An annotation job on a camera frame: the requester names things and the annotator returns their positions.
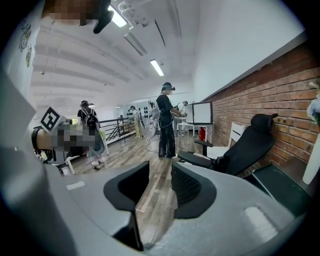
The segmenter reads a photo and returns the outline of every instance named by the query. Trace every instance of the floor plank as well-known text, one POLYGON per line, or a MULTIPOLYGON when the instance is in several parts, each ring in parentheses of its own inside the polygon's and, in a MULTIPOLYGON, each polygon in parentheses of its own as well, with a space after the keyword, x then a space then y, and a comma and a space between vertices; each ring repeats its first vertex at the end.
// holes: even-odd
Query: floor plank
MULTIPOLYGON (((159 138, 146 142, 145 139, 135 139, 134 135, 115 142, 108 147, 109 155, 104 156, 104 164, 101 170, 92 168, 88 158, 83 157, 72 163, 77 174, 108 171, 110 168, 117 168, 134 163, 149 161, 150 174, 149 184, 144 191, 139 203, 136 206, 136 218, 142 243, 155 243, 168 230, 173 220, 174 210, 177 208, 177 198, 171 189, 171 164, 178 159, 158 158, 159 138)), ((187 135, 182 137, 184 151, 200 153, 202 149, 194 143, 198 135, 187 135)), ((180 148, 180 137, 175 137, 176 153, 180 148)))

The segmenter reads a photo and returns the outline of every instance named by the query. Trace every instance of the white vase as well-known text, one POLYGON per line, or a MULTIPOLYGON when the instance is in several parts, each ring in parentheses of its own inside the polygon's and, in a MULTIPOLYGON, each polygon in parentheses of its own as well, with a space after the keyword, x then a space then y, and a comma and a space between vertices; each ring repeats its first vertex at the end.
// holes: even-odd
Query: white vase
POLYGON ((320 133, 318 134, 318 137, 316 139, 316 142, 314 144, 310 160, 308 165, 306 166, 302 181, 309 185, 314 177, 316 176, 318 170, 320 167, 320 133))

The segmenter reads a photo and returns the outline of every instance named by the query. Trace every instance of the black pants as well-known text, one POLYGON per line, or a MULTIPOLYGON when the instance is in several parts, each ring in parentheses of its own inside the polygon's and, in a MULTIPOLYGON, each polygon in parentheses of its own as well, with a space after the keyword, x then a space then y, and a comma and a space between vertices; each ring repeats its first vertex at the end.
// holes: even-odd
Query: black pants
POLYGON ((175 135, 172 124, 166 127, 161 127, 160 141, 159 141, 159 157, 173 158, 176 156, 175 135))

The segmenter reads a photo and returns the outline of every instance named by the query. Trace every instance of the white chair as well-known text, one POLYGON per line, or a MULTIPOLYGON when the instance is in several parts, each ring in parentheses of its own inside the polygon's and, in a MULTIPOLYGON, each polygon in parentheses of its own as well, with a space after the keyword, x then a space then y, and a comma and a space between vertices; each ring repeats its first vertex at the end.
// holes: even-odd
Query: white chair
POLYGON ((235 142, 237 142, 242 133, 245 130, 245 126, 244 125, 239 125, 236 123, 232 123, 231 124, 231 132, 230 132, 230 138, 229 138, 229 144, 228 146, 213 146, 213 147, 208 147, 207 148, 207 156, 208 158, 211 159, 216 159, 218 157, 222 157, 229 149, 231 146, 231 141, 234 140, 235 142))

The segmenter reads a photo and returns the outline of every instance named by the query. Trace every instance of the red object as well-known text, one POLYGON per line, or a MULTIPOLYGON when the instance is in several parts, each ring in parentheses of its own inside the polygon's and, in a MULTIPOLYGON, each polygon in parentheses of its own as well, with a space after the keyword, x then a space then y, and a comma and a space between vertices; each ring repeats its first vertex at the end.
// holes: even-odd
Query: red object
POLYGON ((200 141, 205 141, 206 139, 206 130, 203 127, 199 128, 199 140, 200 141))

